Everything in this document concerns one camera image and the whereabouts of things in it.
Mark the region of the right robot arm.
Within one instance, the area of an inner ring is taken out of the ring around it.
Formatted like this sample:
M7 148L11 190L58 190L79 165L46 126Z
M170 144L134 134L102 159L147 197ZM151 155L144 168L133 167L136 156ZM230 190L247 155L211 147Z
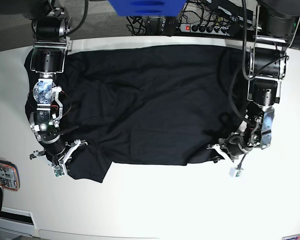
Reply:
M31 20L34 40L29 69L38 74L32 89L36 107L31 112L29 124L42 151L34 151L30 158L48 156L55 177L68 174L67 162L79 147L87 144L76 139L68 143L62 139L74 127L62 130L64 105L60 99L62 87L56 85L57 74L64 71L65 59L70 45L72 20L68 11L57 6L54 0L0 0L0 15L22 14Z

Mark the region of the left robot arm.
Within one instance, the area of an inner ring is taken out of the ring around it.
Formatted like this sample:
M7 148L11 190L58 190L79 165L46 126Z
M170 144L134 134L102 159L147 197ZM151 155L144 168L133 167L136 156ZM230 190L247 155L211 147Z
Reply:
M300 0L259 0L256 8L254 45L247 49L247 3L242 1L243 39L242 63L237 67L228 90L228 101L233 112L246 123L243 131L232 132L227 138L208 145L216 155L213 162L240 160L229 174L239 177L243 161L254 149L264 150L271 145L274 104L281 99L282 81L286 75L289 56L300 24ZM245 110L239 110L233 99L233 90L239 73L247 80Z

